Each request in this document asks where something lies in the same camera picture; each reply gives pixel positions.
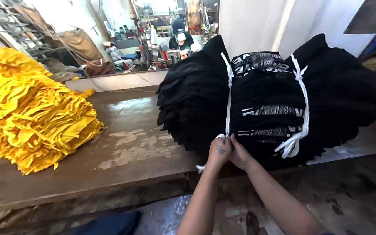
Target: yellow fabric pile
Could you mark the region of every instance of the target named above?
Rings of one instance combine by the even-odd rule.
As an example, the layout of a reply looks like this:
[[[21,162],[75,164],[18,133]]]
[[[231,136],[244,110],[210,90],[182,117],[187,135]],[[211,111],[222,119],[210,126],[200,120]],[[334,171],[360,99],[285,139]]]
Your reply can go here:
[[[56,169],[103,127],[85,100],[91,91],[71,91],[51,75],[27,55],[0,48],[0,158],[26,175]]]

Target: table surface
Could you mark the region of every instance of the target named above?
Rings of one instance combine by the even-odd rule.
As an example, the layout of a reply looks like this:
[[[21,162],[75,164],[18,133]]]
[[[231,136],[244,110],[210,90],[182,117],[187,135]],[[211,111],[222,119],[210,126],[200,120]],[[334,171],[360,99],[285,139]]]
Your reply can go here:
[[[0,210],[21,208],[82,195],[183,177],[200,159],[161,132],[156,119],[156,86],[99,92],[88,98],[106,129],[53,171],[23,176],[0,159]],[[376,122],[342,146],[327,149],[309,164],[376,154]]]

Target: wire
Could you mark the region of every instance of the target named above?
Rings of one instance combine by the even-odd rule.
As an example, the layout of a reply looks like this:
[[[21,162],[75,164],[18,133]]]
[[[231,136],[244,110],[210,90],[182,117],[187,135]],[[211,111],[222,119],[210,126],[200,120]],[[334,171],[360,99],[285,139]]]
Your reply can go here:
[[[139,91],[142,91],[142,92],[154,92],[154,93],[156,93],[156,91],[145,91],[145,90],[142,90],[140,88],[131,88],[131,89],[124,89],[124,90],[108,90],[108,89],[104,89],[104,88],[97,86],[97,84],[95,84],[95,82],[92,80],[93,78],[88,78],[88,79],[91,80],[92,84],[94,84],[95,87],[97,87],[98,89],[104,90],[104,91],[125,92],[125,91],[129,91],[129,90],[130,91],[139,90]]]

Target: person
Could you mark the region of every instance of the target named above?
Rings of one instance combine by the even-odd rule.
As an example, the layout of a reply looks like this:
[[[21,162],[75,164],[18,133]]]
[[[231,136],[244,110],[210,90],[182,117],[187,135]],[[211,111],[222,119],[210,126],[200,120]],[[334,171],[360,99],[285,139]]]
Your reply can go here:
[[[169,39],[170,49],[190,49],[194,40],[190,34],[185,32],[185,25],[182,19],[175,19],[172,23],[173,37]]]
[[[232,134],[225,139],[218,137],[211,143],[207,164],[177,235],[212,233],[218,174],[228,160],[247,173],[265,207],[286,235],[323,234],[312,213],[272,178]]]

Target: black fabric bundle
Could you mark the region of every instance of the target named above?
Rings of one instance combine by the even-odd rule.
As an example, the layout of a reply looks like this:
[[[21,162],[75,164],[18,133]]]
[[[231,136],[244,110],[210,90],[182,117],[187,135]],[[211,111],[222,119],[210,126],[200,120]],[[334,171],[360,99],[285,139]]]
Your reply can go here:
[[[158,125],[186,150],[206,157],[211,141],[224,133],[228,76],[221,52],[228,58],[221,36],[203,51],[179,62],[157,91]],[[294,52],[307,89],[309,133],[300,151],[282,159],[274,149],[300,132],[306,108],[293,73],[291,58],[277,52],[236,56],[230,132],[268,169],[305,164],[324,148],[338,146],[358,134],[359,126],[376,119],[376,74],[343,49],[329,48],[324,34]]]

